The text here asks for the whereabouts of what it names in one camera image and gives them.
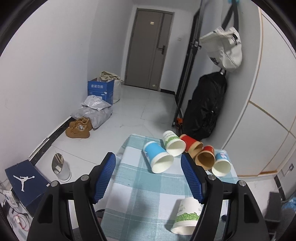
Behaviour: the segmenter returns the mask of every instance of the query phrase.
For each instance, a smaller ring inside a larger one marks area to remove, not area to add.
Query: blue paper cup
[[[218,152],[215,156],[216,162],[212,167],[212,173],[217,177],[226,176],[231,170],[229,156],[225,150]]]
[[[164,172],[174,162],[174,157],[155,141],[147,142],[143,147],[143,151],[154,173]]]

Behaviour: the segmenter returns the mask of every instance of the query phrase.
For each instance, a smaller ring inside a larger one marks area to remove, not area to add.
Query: metal screw
[[[87,181],[89,179],[89,176],[83,175],[80,179],[81,179],[81,181]]]
[[[51,182],[51,184],[50,184],[50,185],[51,185],[52,187],[55,187],[55,186],[57,186],[58,184],[59,184],[59,182],[58,182],[58,181],[53,181],[53,182]]]
[[[239,180],[239,184],[244,187],[247,185],[247,183],[244,180]]]
[[[213,175],[213,174],[209,174],[208,176],[208,179],[210,179],[210,180],[216,180],[216,176],[215,175]]]

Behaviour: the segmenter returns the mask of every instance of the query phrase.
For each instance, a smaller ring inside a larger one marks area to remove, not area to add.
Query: plaid tablecloth
[[[133,134],[116,155],[101,223],[109,241],[190,240],[190,236],[170,232],[180,201],[192,196],[181,168],[181,156],[174,158],[167,171],[155,174],[142,152],[149,141],[163,146],[160,139]],[[230,183],[238,180],[233,167],[220,179]]]

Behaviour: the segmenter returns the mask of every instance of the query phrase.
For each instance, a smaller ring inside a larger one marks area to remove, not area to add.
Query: door handle
[[[162,48],[157,48],[158,50],[161,50],[161,54],[163,55],[165,53],[165,45],[163,45]]]

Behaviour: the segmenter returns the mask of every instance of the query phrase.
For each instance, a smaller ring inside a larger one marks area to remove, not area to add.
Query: black backpack
[[[227,81],[223,72],[200,78],[183,118],[183,133],[200,141],[211,135],[221,111]]]

